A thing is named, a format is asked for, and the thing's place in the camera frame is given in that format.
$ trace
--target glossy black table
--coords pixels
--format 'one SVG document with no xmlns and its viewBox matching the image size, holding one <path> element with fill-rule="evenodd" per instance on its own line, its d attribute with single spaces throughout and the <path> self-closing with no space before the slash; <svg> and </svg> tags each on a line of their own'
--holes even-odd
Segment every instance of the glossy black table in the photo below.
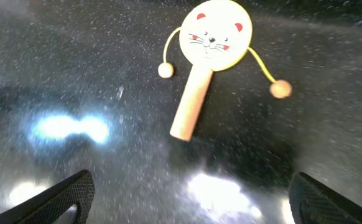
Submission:
<svg viewBox="0 0 362 224">
<path fill-rule="evenodd" d="M 255 48 L 215 74 L 191 142 L 169 129 L 191 68 L 168 35 L 195 1 L 0 0 L 0 213 L 81 169 L 88 223 L 292 223 L 303 171 L 362 206 L 362 1 L 245 1 Z"/>
</svg>

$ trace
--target cartoon animal face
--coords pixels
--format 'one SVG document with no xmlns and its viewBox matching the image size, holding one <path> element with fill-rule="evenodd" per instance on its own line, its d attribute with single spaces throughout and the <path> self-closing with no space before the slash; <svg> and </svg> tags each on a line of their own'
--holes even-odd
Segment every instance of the cartoon animal face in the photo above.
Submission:
<svg viewBox="0 0 362 224">
<path fill-rule="evenodd" d="M 237 63 L 251 39 L 248 13 L 230 0 L 211 0 L 197 6 L 184 20 L 180 45 L 186 58 L 214 71 Z"/>
</svg>

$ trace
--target wooden bead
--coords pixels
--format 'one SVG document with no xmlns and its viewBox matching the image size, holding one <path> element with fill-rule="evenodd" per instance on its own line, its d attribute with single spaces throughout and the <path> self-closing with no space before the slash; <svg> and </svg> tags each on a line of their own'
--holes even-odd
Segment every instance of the wooden bead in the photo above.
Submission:
<svg viewBox="0 0 362 224">
<path fill-rule="evenodd" d="M 173 65 L 166 62 L 166 63 L 161 63 L 161 65 L 159 65 L 159 68 L 157 69 L 157 71 L 159 72 L 159 75 L 162 78 L 170 78 L 174 73 L 174 68 L 173 68 Z"/>
<path fill-rule="evenodd" d="M 283 99 L 292 94 L 292 85 L 285 80 L 278 80 L 270 87 L 271 94 L 278 99 Z"/>
</svg>

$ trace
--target printed cat ear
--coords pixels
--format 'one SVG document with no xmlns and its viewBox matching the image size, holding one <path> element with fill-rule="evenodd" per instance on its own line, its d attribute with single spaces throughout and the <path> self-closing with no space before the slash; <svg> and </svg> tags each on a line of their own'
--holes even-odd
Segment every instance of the printed cat ear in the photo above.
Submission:
<svg viewBox="0 0 362 224">
<path fill-rule="evenodd" d="M 204 15 L 203 13 L 199 13 L 197 19 L 201 19 L 201 18 L 203 18 L 203 17 L 206 17 L 206 15 Z"/>
<path fill-rule="evenodd" d="M 236 26 L 236 28 L 238 28 L 238 31 L 239 31 L 239 32 L 241 32 L 241 31 L 242 31 L 242 29 L 243 29 L 242 24 L 240 24 L 240 23 L 236 23 L 236 24 L 235 24 L 235 26 Z"/>
</svg>

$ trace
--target wooden handle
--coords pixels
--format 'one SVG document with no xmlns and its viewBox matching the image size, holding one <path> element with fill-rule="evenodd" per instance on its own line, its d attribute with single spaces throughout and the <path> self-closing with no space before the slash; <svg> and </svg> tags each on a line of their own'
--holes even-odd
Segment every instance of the wooden handle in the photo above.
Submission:
<svg viewBox="0 0 362 224">
<path fill-rule="evenodd" d="M 212 75 L 213 71 L 208 67 L 192 66 L 179 108 L 171 126 L 170 134 L 173 137 L 184 141 L 191 140 Z"/>
</svg>

